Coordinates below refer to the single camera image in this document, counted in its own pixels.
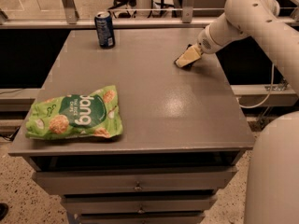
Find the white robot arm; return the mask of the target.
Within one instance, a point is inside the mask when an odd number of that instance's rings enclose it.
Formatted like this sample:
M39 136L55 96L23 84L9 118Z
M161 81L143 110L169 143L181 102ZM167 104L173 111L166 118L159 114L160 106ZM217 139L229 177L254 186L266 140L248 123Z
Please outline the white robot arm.
M252 37L299 94L299 33L278 20L276 0L226 0L224 12L176 60L183 67L233 41ZM299 224L299 112L261 132L252 150L244 224Z

